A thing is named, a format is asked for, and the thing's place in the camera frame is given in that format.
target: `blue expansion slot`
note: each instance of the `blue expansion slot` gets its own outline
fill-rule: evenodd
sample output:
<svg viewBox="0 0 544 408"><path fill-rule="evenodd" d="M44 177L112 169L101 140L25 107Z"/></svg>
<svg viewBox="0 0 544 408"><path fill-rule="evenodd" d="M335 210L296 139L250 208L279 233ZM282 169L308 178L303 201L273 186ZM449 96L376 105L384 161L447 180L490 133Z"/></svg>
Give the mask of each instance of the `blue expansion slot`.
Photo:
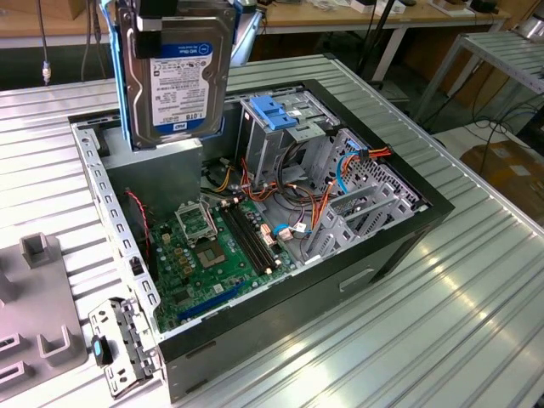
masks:
<svg viewBox="0 0 544 408"><path fill-rule="evenodd" d="M211 299L208 299L206 302L203 302L201 304L197 304L196 306L193 306L190 309L185 310L184 312L181 312L178 314L178 320L185 320L189 319L190 317L199 315L205 310L211 309L214 306L217 306L220 303L226 302L227 300L230 300L232 298L235 298L236 295L238 295L238 291L246 284L246 282L239 283L232 289L229 289L227 292L221 293L217 295L216 297L212 297Z"/></svg>

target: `cardboard box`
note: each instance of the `cardboard box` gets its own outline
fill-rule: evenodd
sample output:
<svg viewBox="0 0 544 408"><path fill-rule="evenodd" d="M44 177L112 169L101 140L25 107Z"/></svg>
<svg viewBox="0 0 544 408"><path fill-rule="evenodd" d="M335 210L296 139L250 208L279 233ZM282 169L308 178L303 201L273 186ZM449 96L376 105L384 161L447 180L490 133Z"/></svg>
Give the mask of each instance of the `cardboard box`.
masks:
<svg viewBox="0 0 544 408"><path fill-rule="evenodd" d="M474 146L461 160L476 173L485 146ZM490 144L482 177L521 211L544 226L544 159L512 141Z"/></svg>
<svg viewBox="0 0 544 408"><path fill-rule="evenodd" d="M41 0L42 14L61 20L74 20L84 9L85 0ZM0 0L0 9L37 14L36 0Z"/></svg>

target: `aluminum workbench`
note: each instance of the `aluminum workbench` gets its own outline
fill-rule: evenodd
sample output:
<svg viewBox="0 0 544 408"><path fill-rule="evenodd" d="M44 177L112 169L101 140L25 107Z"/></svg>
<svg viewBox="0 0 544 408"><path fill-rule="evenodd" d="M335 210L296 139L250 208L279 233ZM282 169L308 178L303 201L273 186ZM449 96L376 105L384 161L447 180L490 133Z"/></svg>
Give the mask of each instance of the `aluminum workbench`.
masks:
<svg viewBox="0 0 544 408"><path fill-rule="evenodd" d="M544 65L544 44L532 43L512 31L461 34L451 46L450 51L425 89L414 115L416 122L422 119L431 98L453 66L457 55L463 49L470 51L473 57L456 79L449 95L454 94L464 85L481 60L493 65L496 69L518 81L519 85L527 87L536 94L544 93L544 79L541 74ZM519 88L515 88L506 100L513 100L513 96L518 91Z"/></svg>
<svg viewBox="0 0 544 408"><path fill-rule="evenodd" d="M179 406L531 407L544 391L543 231L341 63L231 70L229 90L316 78L455 205L387 278L190 394ZM124 294L67 116L117 107L113 81L0 93L0 245L58 236L88 312ZM86 364L3 403L167 406L159 378L115 404Z"/></svg>

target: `ram slot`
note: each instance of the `ram slot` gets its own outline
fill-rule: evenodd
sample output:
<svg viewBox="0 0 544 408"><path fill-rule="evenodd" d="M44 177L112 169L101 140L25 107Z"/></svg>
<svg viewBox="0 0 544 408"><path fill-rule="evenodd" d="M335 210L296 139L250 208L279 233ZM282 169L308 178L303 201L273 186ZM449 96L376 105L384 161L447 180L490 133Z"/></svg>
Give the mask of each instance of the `ram slot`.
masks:
<svg viewBox="0 0 544 408"><path fill-rule="evenodd" d="M246 236L246 231L241 229L238 226L238 223L235 221L231 210L226 208L222 211L222 217L224 222L229 227L230 233L235 237L236 242L240 245L241 250L249 258L250 262L253 265L253 268L257 271L258 275L264 274L267 266L262 262L258 253L252 248L252 244Z"/></svg>
<svg viewBox="0 0 544 408"><path fill-rule="evenodd" d="M270 255L270 252L268 248L264 245L264 242L255 233L255 229L249 223L244 213L240 211L238 208L235 208L234 211L232 212L232 216L234 217L235 221L238 223L238 226L242 230L246 231L247 237L250 239L252 245L255 247L256 251L258 252L259 257L263 260L266 266L270 269L275 269L276 265L274 263L274 259L272 258L272 255Z"/></svg>

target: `hard drive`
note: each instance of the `hard drive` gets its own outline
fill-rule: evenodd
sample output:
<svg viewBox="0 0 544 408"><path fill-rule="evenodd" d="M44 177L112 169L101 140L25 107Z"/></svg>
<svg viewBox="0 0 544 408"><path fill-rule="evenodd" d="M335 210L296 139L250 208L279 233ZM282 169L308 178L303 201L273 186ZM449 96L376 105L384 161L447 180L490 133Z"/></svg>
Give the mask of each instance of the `hard drive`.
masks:
<svg viewBox="0 0 544 408"><path fill-rule="evenodd" d="M183 2L161 21L157 58L134 52L135 24L117 10L133 148L150 148L220 130L235 29L225 3Z"/></svg>

